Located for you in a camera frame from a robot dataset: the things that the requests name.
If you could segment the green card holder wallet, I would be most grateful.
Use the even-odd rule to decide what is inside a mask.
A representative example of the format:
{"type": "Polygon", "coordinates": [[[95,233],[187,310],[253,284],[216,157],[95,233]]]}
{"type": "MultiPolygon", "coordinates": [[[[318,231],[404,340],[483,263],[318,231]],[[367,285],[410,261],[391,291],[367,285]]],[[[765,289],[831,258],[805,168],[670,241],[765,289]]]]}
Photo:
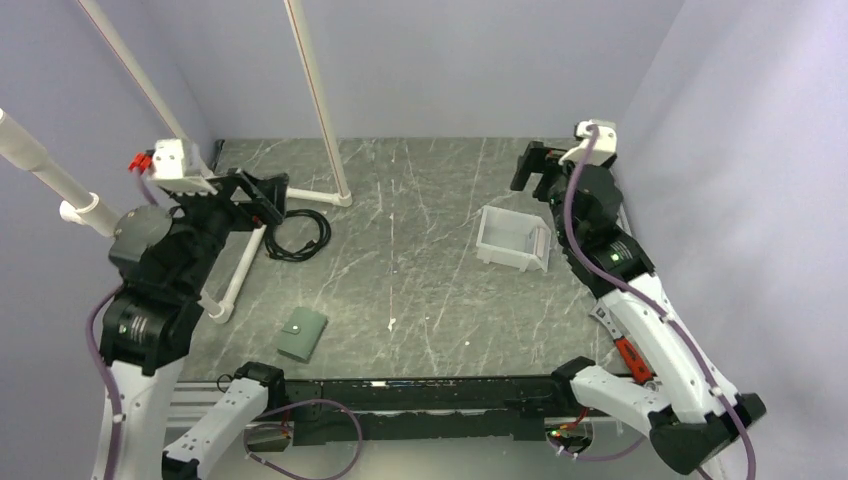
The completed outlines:
{"type": "Polygon", "coordinates": [[[328,325],[324,313],[296,307],[278,332],[274,346],[277,352],[301,363],[308,363],[328,325]]]}

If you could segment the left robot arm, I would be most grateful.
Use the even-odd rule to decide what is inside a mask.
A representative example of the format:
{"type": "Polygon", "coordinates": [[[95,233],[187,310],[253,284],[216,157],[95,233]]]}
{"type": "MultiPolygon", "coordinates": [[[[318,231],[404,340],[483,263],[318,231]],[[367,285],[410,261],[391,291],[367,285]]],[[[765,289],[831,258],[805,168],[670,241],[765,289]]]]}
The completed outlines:
{"type": "Polygon", "coordinates": [[[250,362],[186,442],[164,445],[167,412],[204,312],[202,291],[228,237],[285,217],[286,174],[233,169],[207,184],[204,193],[171,192],[180,216],[144,205],[116,225],[108,257],[121,282],[86,321],[105,394],[96,479],[201,479],[250,420],[286,409],[282,370],[250,362]]]}

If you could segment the white pvc pipe frame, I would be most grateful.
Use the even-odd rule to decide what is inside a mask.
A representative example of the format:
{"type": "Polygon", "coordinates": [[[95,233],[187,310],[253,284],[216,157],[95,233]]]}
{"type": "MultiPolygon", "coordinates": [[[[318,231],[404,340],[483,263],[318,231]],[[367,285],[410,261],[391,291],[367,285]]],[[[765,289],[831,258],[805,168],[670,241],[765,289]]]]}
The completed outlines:
{"type": "MultiPolygon", "coordinates": [[[[182,128],[166,100],[158,92],[153,81],[121,38],[100,4],[96,1],[81,1],[79,5],[151,103],[154,111],[174,135],[173,138],[188,140],[187,132],[182,128]]],[[[347,184],[338,142],[326,107],[320,72],[314,57],[303,6],[300,1],[285,1],[283,5],[291,25],[336,185],[334,193],[290,187],[287,189],[287,196],[291,199],[348,207],[353,203],[352,194],[347,184]]],[[[16,168],[33,174],[62,198],[59,211],[64,221],[89,226],[106,238],[114,238],[120,233],[117,224],[122,216],[56,163],[46,148],[6,111],[1,112],[1,155],[16,168]]],[[[136,175],[142,192],[151,199],[152,196],[143,182],[145,176],[147,175],[139,173],[136,175]]],[[[199,304],[204,308],[206,316],[215,323],[225,324],[230,320],[263,235],[268,231],[269,228],[266,226],[254,229],[232,274],[227,290],[220,300],[214,299],[205,289],[201,291],[199,304]]]]}

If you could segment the clear plastic bin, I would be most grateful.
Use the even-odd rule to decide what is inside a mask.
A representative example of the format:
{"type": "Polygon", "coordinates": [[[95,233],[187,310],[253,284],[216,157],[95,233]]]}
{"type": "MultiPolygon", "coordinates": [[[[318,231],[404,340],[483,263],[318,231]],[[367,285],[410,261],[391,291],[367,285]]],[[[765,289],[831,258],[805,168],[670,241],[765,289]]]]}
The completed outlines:
{"type": "Polygon", "coordinates": [[[476,256],[520,272],[547,272],[552,232],[539,216],[486,205],[482,208],[476,256]]]}

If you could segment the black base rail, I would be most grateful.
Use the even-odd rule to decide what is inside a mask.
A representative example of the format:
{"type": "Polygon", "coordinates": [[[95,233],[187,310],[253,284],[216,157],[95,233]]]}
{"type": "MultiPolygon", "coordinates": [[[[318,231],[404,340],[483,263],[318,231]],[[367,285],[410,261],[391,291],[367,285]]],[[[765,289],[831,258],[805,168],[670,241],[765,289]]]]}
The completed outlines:
{"type": "Polygon", "coordinates": [[[548,375],[287,380],[248,430],[296,446],[489,437],[585,446],[602,419],[548,375]]]}

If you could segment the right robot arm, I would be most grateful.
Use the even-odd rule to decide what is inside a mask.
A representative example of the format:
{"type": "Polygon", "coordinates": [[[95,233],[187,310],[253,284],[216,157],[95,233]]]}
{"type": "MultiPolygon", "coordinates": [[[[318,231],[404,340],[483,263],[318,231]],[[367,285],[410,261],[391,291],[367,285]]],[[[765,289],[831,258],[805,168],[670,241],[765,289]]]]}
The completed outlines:
{"type": "Polygon", "coordinates": [[[539,176],[533,195],[552,214],[559,244],[595,298],[591,317],[608,326],[627,376],[575,358],[553,372],[551,401],[574,415],[603,412],[638,431],[681,475],[704,465],[766,413],[759,395],[740,392],[707,358],[676,314],[655,267],[619,224],[623,201],[610,162],[582,166],[562,149],[532,141],[510,187],[539,176]]]}

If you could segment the red handled adjustable wrench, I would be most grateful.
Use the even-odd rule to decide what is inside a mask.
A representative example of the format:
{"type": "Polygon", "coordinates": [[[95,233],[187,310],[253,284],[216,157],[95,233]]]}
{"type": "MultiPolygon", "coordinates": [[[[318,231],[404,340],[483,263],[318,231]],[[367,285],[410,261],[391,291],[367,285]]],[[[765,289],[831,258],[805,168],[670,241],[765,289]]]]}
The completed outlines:
{"type": "Polygon", "coordinates": [[[653,382],[655,380],[653,372],[638,349],[628,339],[624,324],[613,314],[610,308],[598,301],[592,308],[590,316],[607,330],[634,382],[639,385],[647,385],[653,382]]]}

